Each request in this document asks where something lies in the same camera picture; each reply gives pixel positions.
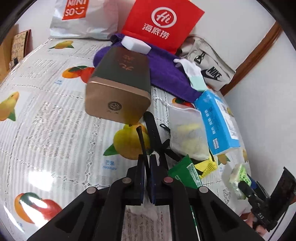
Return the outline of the green snack packet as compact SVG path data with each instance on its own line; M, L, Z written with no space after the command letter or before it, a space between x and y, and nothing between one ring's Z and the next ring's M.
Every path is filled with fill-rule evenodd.
M185 187L198 189L203 186L197 170L188 155L168 170L168 176L181 181Z

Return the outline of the white gloves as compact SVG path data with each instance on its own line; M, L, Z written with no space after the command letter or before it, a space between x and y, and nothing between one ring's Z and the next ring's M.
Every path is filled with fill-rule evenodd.
M187 59L174 59L174 63L177 68L182 67L194 90L204 92L208 89L199 66Z

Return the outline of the white mesh drawstring bag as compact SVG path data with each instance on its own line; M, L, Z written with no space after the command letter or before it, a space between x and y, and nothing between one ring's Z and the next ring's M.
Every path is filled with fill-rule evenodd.
M169 105L170 148L197 161L210 157L207 135L199 110Z

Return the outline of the fruit print tablecloth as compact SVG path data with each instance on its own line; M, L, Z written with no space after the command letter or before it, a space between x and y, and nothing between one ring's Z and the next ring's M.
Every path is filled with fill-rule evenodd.
M113 146L115 134L128 125L91 116L85 111L86 83L93 59L111 41L47 40L27 55L1 84L1 224L13 240L27 240L88 187L109 187L137 164L141 148ZM151 105L161 143L170 134L169 105L175 96L151 87ZM245 164L244 144L223 158L217 170L201 179L236 214L248 212L225 186L225 165ZM172 240L168 206L128 206L121 240Z

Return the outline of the grey Nike waist bag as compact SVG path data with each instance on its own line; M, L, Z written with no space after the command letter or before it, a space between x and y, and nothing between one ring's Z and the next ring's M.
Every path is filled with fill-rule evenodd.
M187 37L179 48L179 56L200 67L205 83L215 91L229 84L235 75L235 70L200 37Z

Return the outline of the white Miniso plastic bag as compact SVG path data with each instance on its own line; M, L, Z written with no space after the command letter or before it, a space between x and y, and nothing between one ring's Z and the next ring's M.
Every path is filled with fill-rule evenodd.
M50 24L50 37L108 40L117 32L116 1L56 1Z

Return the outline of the small green white packet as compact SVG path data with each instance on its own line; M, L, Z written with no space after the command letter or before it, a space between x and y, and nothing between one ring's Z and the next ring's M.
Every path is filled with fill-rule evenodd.
M231 194L234 194L238 200L246 199L244 193L239 189L238 184L244 181L248 186L251 186L252 181L243 164L236 164L233 168L229 165L225 165L224 171L222 172L222 180Z

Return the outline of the white sponge block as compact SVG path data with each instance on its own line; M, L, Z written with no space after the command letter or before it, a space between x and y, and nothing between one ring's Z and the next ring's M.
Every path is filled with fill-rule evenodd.
M121 40L121 44L129 51L137 52L144 55L148 54L151 50L151 47L144 41L129 36L124 36Z

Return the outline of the green gold tea tin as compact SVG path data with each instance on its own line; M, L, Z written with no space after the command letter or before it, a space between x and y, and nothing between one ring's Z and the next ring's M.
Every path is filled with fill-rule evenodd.
M111 47L87 82L86 113L135 125L150 105L151 79L147 56L124 47Z

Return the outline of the yellow mesh pouch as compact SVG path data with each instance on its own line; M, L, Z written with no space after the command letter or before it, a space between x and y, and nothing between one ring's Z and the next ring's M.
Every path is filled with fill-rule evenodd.
M203 179L204 177L208 176L212 172L216 171L218 168L217 163L216 163L212 153L210 153L210 156L208 159L201 161L197 164L194 164L194 167L195 167L200 179Z

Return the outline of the brown wooden door frame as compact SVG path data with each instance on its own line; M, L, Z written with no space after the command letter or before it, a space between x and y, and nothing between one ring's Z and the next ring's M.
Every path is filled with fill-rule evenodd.
M231 82L221 88L220 92L223 96L236 87L236 85L259 63L278 40L281 33L282 27L278 22L275 22L257 47L249 54L244 62L238 66Z

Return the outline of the red paper shopping bag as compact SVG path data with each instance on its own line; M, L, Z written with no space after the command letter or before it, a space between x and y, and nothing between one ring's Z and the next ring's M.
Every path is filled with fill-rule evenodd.
M175 54L204 13L187 0L137 0L121 32Z

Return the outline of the blue tissue pack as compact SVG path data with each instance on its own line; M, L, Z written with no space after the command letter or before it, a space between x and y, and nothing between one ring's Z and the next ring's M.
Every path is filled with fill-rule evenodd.
M195 100L194 105L202 114L208 146L213 155L240 147L239 135L227 105L217 94L206 90Z

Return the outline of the purple towel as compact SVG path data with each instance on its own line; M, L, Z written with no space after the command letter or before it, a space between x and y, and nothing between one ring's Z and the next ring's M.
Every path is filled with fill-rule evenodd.
M112 35L111 46L95 54L92 76L128 84L147 92L153 85L191 103L202 95L190 86L185 72L175 66L175 55L152 44L149 44L151 50L146 55L133 53L121 44L124 37L124 34Z

